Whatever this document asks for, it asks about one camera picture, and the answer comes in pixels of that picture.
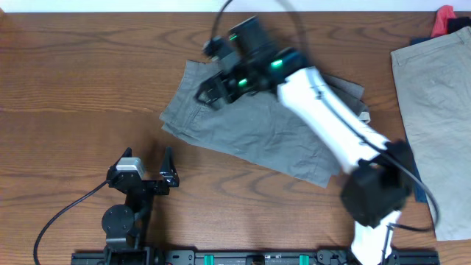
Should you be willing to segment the grey shorts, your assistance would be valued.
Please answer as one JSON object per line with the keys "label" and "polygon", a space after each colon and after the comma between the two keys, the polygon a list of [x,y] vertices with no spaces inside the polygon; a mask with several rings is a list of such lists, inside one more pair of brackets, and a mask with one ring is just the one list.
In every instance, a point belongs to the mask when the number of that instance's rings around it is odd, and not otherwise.
{"label": "grey shorts", "polygon": [[188,61],[168,107],[163,130],[195,146],[234,155],[268,169],[326,187],[341,171],[319,137],[271,93],[243,95],[213,110],[194,96],[199,85],[218,72],[214,63]]}

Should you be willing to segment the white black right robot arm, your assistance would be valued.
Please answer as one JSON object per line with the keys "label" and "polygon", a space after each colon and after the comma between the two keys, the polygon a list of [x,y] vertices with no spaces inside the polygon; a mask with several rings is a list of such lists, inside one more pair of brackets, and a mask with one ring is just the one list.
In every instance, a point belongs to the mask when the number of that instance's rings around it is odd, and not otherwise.
{"label": "white black right robot arm", "polygon": [[227,38],[212,34],[203,52],[219,71],[200,85],[196,100],[215,109],[248,93],[273,93],[316,133],[348,176],[341,201],[355,222],[354,259],[386,263],[392,232],[411,193],[408,146],[362,122],[305,54],[278,47],[255,17],[233,27]]}

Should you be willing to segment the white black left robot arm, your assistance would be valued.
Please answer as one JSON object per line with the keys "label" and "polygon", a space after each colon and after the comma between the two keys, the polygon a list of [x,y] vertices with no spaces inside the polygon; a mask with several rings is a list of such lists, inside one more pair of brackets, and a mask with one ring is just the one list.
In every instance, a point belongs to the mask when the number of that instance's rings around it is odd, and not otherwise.
{"label": "white black left robot arm", "polygon": [[140,158],[127,148],[108,169],[107,184],[126,195],[125,203],[114,205],[102,217],[106,233],[104,265],[164,264],[161,250],[147,247],[144,242],[149,225],[154,197],[166,196],[171,188],[180,185],[174,166],[172,148],[166,148],[160,166],[161,180],[145,180],[145,168]]}

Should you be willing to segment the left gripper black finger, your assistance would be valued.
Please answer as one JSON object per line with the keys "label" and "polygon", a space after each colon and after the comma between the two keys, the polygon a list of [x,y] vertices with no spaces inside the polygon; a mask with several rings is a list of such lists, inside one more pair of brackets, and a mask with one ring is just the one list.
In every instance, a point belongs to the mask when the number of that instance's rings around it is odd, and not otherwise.
{"label": "left gripper black finger", "polygon": [[163,162],[160,167],[160,175],[164,180],[179,180],[179,176],[174,165],[173,151],[170,146],[166,147]]}
{"label": "left gripper black finger", "polygon": [[130,147],[127,147],[116,163],[118,163],[122,158],[131,158],[131,157],[132,157],[132,149]]}

